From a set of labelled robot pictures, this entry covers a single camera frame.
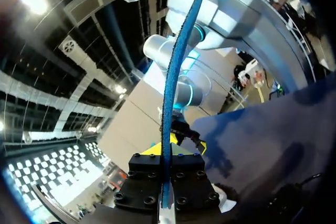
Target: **ceiling beam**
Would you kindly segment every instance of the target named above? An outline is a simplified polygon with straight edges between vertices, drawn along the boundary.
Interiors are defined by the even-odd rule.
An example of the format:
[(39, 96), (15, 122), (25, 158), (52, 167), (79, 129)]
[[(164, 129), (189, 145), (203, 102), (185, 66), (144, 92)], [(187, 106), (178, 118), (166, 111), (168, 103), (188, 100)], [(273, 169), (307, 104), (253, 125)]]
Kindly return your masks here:
[(25, 85), (20, 81), (17, 81), (2, 71), (0, 71), (0, 91), (25, 101), (30, 101), (44, 106), (50, 106), (58, 110), (63, 110), (67, 105), (68, 108), (73, 108), (73, 112), (76, 113), (90, 114), (100, 117), (105, 117), (111, 113), (111, 110), (109, 109), (71, 101), (63, 97), (57, 97), (55, 95), (37, 90), (31, 86)]

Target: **black and white checkered wall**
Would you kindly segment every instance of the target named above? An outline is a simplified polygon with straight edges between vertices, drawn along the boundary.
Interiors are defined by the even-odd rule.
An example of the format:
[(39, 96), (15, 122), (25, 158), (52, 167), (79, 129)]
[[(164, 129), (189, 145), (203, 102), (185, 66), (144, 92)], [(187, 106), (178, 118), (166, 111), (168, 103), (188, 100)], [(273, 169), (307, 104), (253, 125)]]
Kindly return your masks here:
[[(93, 156), (99, 161), (109, 160), (95, 143), (87, 144), (86, 147), (93, 151)], [(14, 186), (22, 194), (30, 210), (41, 206), (30, 185), (39, 184), (44, 192), (53, 197), (52, 192), (55, 194), (56, 189), (69, 188), (75, 183), (81, 184), (79, 182), (85, 179), (86, 175), (92, 173), (93, 169), (98, 169), (90, 160), (92, 157), (84, 152), (78, 145), (74, 145), (42, 156), (21, 158), (9, 163), (8, 169), (14, 180)]]

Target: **white cylinder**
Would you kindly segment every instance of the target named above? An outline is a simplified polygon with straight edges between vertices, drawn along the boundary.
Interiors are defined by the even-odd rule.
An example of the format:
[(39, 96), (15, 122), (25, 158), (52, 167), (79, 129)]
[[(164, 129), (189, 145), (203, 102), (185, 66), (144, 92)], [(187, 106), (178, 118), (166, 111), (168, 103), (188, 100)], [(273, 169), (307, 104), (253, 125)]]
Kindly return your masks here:
[(175, 40), (170, 40), (160, 35), (152, 35), (143, 45), (143, 53), (157, 65), (166, 70), (174, 48)]

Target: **ceiling light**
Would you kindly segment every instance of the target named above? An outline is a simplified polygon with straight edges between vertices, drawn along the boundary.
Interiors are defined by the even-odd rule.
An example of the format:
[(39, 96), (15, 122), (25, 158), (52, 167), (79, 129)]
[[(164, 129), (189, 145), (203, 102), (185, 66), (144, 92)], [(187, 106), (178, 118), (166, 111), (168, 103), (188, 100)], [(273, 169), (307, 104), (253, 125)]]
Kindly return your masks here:
[(29, 7), (32, 13), (35, 13), (37, 15), (44, 14), (48, 9), (47, 0), (21, 0), (21, 2)]
[(125, 94), (127, 89), (124, 89), (122, 86), (120, 85), (117, 85), (115, 88), (115, 91), (118, 93), (118, 94)]
[(96, 133), (97, 132), (97, 128), (96, 127), (88, 127), (88, 131)]

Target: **ceiling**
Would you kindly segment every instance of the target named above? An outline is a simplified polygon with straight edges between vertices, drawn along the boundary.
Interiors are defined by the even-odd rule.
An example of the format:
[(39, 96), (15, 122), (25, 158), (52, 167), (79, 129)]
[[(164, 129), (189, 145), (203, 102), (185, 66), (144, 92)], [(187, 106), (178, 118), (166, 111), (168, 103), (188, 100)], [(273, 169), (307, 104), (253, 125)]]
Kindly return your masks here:
[[(129, 94), (138, 82), (132, 71), (148, 68), (144, 41), (165, 33), (159, 13), (167, 0), (47, 1), (48, 11), (39, 16), (19, 0), (0, 0), (0, 141), (6, 156), (94, 141), (126, 97), (115, 88)], [(67, 53), (69, 41), (74, 49)]]

